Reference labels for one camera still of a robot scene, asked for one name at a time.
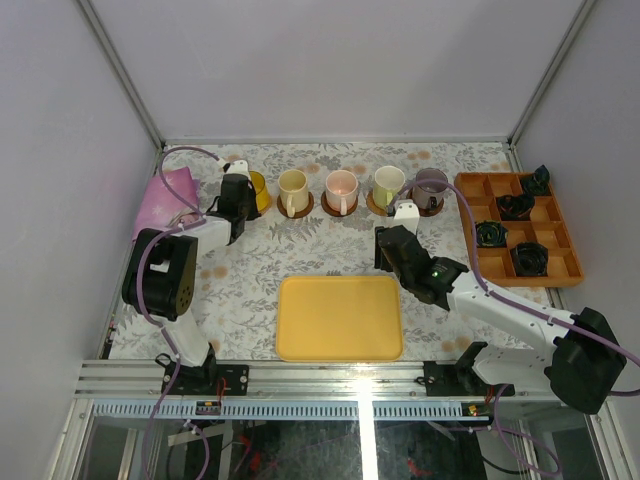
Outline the yellow glass mug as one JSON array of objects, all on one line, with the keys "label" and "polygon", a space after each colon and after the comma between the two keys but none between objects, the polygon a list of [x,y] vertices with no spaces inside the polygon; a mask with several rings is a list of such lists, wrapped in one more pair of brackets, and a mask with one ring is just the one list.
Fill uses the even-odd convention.
[{"label": "yellow glass mug", "polygon": [[264,214],[272,204],[272,197],[269,193],[264,176],[257,171],[250,171],[250,178],[256,194],[256,207],[260,214]]}]

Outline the cream beige mug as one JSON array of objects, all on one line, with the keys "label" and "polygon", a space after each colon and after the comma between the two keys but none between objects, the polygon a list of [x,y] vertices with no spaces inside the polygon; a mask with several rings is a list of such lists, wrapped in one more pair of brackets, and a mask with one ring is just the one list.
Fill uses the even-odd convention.
[{"label": "cream beige mug", "polygon": [[283,172],[278,179],[278,186],[279,199],[288,218],[294,218],[308,207],[307,177],[301,170]]}]

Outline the woven rattan coaster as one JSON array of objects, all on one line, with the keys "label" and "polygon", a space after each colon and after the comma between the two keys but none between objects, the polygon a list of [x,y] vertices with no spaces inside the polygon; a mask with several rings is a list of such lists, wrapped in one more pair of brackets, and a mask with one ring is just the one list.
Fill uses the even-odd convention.
[{"label": "woven rattan coaster", "polygon": [[392,198],[393,195],[391,193],[387,193],[385,190],[383,190],[379,194],[376,194],[375,191],[371,189],[366,196],[366,205],[372,213],[380,217],[393,217],[395,214],[395,208],[393,208],[392,212],[389,212],[388,206],[382,208],[376,203],[376,199],[391,200]]}]

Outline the purple grey mug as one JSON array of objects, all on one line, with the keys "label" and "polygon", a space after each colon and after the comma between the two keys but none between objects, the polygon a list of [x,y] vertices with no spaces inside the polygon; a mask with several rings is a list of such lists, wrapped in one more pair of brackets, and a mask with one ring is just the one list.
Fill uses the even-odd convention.
[{"label": "purple grey mug", "polygon": [[422,188],[430,192],[441,192],[443,197],[447,190],[448,178],[444,172],[435,168],[424,168],[414,178],[414,188]]}]

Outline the white mug green handle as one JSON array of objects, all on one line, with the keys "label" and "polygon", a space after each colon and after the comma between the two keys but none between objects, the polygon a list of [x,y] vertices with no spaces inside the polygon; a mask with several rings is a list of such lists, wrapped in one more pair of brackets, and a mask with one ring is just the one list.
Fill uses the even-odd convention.
[{"label": "white mug green handle", "polygon": [[374,174],[374,204],[386,209],[393,197],[402,189],[406,181],[405,174],[395,166],[383,166]]}]

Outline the pink ceramic mug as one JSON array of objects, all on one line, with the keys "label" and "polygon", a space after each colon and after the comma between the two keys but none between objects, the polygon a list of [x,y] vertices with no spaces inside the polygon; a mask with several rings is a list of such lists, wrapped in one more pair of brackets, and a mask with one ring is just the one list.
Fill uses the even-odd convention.
[{"label": "pink ceramic mug", "polygon": [[357,202],[359,182],[347,170],[331,172],[325,182],[325,198],[328,206],[340,216],[346,216]]}]

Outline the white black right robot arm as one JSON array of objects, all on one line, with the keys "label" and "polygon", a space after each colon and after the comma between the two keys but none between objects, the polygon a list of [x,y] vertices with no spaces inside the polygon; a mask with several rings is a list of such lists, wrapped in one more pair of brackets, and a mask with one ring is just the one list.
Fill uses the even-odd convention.
[{"label": "white black right robot arm", "polygon": [[521,348],[471,343],[453,365],[424,365],[427,390],[480,395],[491,388],[552,393],[565,405],[594,415],[614,393],[627,358],[606,318],[584,308],[545,307],[477,279],[465,265],[430,256],[403,226],[374,233],[377,269],[392,272],[420,302],[481,320],[523,342]]}]

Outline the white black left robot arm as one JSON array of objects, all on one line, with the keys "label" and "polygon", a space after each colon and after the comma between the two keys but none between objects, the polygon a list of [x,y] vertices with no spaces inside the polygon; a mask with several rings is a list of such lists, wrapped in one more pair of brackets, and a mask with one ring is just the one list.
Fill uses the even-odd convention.
[{"label": "white black left robot arm", "polygon": [[191,311],[197,260],[233,244],[258,216],[250,177],[227,173],[202,219],[165,231],[145,228],[135,239],[122,299],[160,329],[174,360],[187,367],[184,382],[197,394],[212,392],[219,381],[218,369],[206,362],[211,346]]}]

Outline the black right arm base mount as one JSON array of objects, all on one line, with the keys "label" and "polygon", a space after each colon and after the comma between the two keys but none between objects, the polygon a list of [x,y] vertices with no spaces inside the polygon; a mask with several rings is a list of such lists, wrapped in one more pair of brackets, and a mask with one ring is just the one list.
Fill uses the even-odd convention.
[{"label": "black right arm base mount", "polygon": [[474,367],[480,362],[480,355],[484,354],[484,359],[489,360],[516,351],[516,348],[504,349],[484,341],[474,341],[453,364],[424,361],[422,375],[413,382],[422,386],[428,396],[486,398],[490,394],[495,395],[502,384],[489,384],[475,372]]}]

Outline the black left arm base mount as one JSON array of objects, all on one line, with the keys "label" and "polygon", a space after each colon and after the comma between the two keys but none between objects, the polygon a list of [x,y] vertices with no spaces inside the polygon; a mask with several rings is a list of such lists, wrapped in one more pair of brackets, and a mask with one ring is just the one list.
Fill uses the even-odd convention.
[{"label": "black left arm base mount", "polygon": [[168,395],[246,396],[250,367],[242,364],[220,364],[210,350],[202,366],[181,366],[174,383],[169,386],[176,363],[167,353],[155,358],[164,369],[162,391]]}]

